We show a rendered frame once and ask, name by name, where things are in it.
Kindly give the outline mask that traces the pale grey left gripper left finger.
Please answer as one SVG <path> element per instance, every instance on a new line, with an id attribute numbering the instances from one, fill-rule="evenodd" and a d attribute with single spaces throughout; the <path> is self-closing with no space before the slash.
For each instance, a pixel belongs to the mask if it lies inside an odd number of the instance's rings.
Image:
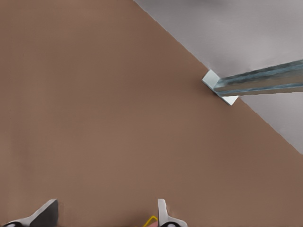
<path id="1" fill-rule="evenodd" d="M 59 202 L 50 199 L 32 215 L 6 223 L 0 227 L 57 227 L 59 218 Z"/>

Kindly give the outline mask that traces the silver frame post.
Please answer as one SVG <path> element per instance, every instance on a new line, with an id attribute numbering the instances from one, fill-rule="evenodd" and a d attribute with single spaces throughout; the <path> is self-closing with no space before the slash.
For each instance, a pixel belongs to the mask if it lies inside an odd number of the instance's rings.
<path id="1" fill-rule="evenodd" d="M 228 105 L 239 96 L 303 92 L 303 59 L 225 78 L 209 70 L 202 82 Z"/>

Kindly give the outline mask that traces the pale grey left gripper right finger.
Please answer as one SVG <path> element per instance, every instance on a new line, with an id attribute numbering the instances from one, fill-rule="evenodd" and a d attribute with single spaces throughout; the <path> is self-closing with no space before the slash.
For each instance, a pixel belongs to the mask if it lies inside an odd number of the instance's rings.
<path id="1" fill-rule="evenodd" d="M 158 227 L 187 227 L 187 223 L 168 214 L 166 201 L 158 199 Z"/>

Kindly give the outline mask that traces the yellow-rimmed pink object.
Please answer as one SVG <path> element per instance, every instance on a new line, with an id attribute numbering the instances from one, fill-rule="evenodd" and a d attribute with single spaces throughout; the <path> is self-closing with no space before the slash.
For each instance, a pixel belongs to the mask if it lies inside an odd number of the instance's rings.
<path id="1" fill-rule="evenodd" d="M 142 227 L 158 227 L 158 218 L 151 216 Z"/>

